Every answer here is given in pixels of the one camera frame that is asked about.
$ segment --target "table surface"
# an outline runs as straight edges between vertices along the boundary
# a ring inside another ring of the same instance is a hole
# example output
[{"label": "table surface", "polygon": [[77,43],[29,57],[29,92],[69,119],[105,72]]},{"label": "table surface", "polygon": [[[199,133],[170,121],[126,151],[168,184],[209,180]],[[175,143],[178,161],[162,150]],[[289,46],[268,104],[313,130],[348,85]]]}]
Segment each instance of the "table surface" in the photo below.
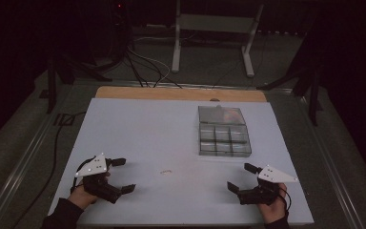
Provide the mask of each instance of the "table surface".
[{"label": "table surface", "polygon": [[[202,101],[192,99],[197,94]],[[211,98],[221,102],[208,101]],[[253,150],[249,157],[198,154],[198,106],[216,105],[241,109]],[[240,205],[228,191],[227,181],[241,189],[257,185],[256,175],[243,169],[245,162],[258,167],[270,164],[297,177],[273,109],[261,92],[100,88],[91,101],[50,213],[58,198],[69,194],[79,164],[101,153],[127,159],[126,165],[110,169],[109,184],[134,183],[136,188],[115,204],[97,201],[78,221],[83,225],[260,224],[256,206]],[[291,224],[314,222],[301,184],[302,180],[287,184],[293,199]]]}]

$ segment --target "human hand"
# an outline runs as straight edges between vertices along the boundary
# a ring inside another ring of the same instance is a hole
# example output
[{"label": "human hand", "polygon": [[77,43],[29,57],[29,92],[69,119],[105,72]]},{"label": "human hand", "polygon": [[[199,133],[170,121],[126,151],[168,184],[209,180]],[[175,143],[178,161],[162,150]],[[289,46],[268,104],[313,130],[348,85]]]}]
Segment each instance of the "human hand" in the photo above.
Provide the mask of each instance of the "human hand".
[{"label": "human hand", "polygon": [[68,200],[85,210],[89,205],[95,203],[99,198],[85,191],[82,180],[79,185],[73,190],[71,195],[68,197]]},{"label": "human hand", "polygon": [[[283,183],[278,184],[280,190],[279,194],[285,198],[287,192],[287,186]],[[257,207],[263,217],[264,223],[272,223],[279,219],[282,219],[286,215],[286,203],[283,198],[276,198],[275,201],[270,204],[257,204]]]}]

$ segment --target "sleeve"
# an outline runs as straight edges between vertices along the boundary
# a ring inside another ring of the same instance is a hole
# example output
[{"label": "sleeve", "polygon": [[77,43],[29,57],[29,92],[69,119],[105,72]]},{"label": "sleeve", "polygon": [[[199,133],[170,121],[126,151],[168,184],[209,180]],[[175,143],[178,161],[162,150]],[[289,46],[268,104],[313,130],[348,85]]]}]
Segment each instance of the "sleeve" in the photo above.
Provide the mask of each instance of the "sleeve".
[{"label": "sleeve", "polygon": [[60,198],[54,212],[45,217],[41,229],[73,229],[84,211],[65,198]]},{"label": "sleeve", "polygon": [[286,211],[285,217],[276,220],[274,222],[264,224],[266,229],[290,229],[290,225],[288,224],[288,212]]}]

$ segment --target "dark background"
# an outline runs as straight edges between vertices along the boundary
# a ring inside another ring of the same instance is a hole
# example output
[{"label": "dark background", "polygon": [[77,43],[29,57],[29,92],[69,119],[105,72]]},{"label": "dark background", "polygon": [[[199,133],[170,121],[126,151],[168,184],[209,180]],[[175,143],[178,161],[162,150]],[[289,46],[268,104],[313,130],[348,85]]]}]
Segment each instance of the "dark background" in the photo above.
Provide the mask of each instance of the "dark background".
[{"label": "dark background", "polygon": [[[324,66],[321,86],[328,90],[366,162],[366,1],[264,2],[259,29],[263,33],[306,35],[292,67],[300,68],[310,58],[321,61]],[[65,50],[89,52],[83,25],[78,23],[76,4],[75,1],[0,0],[0,128],[33,91],[33,80],[47,68],[52,41],[65,44],[57,46]],[[174,23],[174,1],[135,0],[129,4],[131,21],[136,27],[147,24],[169,27]],[[211,14],[240,16],[247,13],[247,4],[252,3],[188,0],[182,4],[183,11],[206,10]],[[244,11],[231,8],[231,4],[243,5]]]}]

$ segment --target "gray carpet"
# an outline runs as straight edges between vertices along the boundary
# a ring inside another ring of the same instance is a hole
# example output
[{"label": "gray carpet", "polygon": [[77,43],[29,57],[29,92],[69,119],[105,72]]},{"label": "gray carpet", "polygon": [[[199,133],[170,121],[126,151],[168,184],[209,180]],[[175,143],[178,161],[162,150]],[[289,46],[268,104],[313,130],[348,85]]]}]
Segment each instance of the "gray carpet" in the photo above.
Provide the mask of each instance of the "gray carpet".
[{"label": "gray carpet", "polygon": [[[240,90],[252,90],[254,86],[263,85],[284,75],[301,42],[302,39],[294,36],[258,34],[251,54],[256,71],[256,76],[252,79],[246,77],[244,73],[239,55],[240,43],[230,42],[210,47],[184,44],[180,72],[171,74],[170,79],[182,87],[235,87]],[[135,46],[136,53],[171,66],[172,40],[141,40],[136,41]],[[166,73],[166,68],[158,66],[163,73]],[[136,68],[149,82],[157,80],[158,75],[154,71],[139,65],[136,65]],[[98,87],[105,85],[81,73],[77,75],[79,78],[74,85],[60,87],[59,102],[52,116],[45,114],[47,100],[38,98],[41,90],[46,88],[47,75],[41,75],[36,80],[35,92],[0,131],[1,191],[16,162],[29,151],[28,147],[34,141],[39,127],[45,121],[50,123],[44,136],[33,145],[36,146],[35,156],[17,192],[10,199],[10,204],[4,209],[4,214],[0,218],[0,228],[13,226],[32,199],[37,196],[50,174],[54,140],[59,128],[52,125],[56,114],[76,114],[86,111]],[[127,61],[105,72],[104,75],[114,79],[112,83],[106,85],[139,86]],[[167,80],[162,82],[160,85],[162,87],[174,87],[174,84]],[[280,89],[266,92],[266,96],[273,106],[315,219],[314,224],[294,228],[366,228],[366,166],[353,140],[324,89],[319,93],[322,111],[317,112],[318,127],[313,127],[305,118],[306,106],[301,98],[293,97],[287,90],[282,90],[292,88],[293,85],[294,81],[288,82]],[[16,228],[38,228],[41,225],[42,218],[51,206],[53,194],[82,122],[83,115],[80,115],[73,125],[62,128],[57,142],[54,176],[41,198]],[[353,203],[357,217],[349,216],[350,209],[347,208],[350,206],[343,204],[344,197]],[[360,224],[359,222],[354,224],[353,219],[358,219]]]}]

